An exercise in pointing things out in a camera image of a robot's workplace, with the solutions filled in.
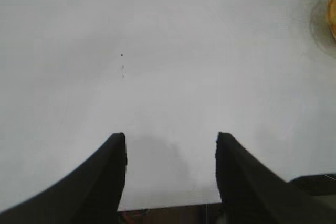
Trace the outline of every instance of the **white table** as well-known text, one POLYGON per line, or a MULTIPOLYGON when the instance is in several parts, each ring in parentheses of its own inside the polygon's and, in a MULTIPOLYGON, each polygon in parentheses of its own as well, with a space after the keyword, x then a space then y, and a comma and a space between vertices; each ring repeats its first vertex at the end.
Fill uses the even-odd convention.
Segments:
POLYGON ((336 51, 310 32, 316 4, 0 0, 0 210, 113 132, 120 210, 219 202, 218 131, 285 180, 335 172, 336 51))

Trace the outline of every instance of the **orange object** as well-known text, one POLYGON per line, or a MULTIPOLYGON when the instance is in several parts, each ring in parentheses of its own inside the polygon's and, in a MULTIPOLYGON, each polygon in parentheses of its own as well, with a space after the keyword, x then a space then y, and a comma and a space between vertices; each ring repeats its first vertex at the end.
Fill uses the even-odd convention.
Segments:
POLYGON ((327 21, 336 40, 336 0, 328 0, 327 21))

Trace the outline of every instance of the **white surface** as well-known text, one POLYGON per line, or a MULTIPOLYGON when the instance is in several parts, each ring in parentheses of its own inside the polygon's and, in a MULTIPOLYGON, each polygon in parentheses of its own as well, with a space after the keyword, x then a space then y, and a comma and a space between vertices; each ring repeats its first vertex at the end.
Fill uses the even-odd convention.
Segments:
POLYGON ((113 132, 121 210, 218 202, 218 131, 286 180, 335 172, 336 60, 309 33, 315 3, 0 0, 0 209, 113 132))

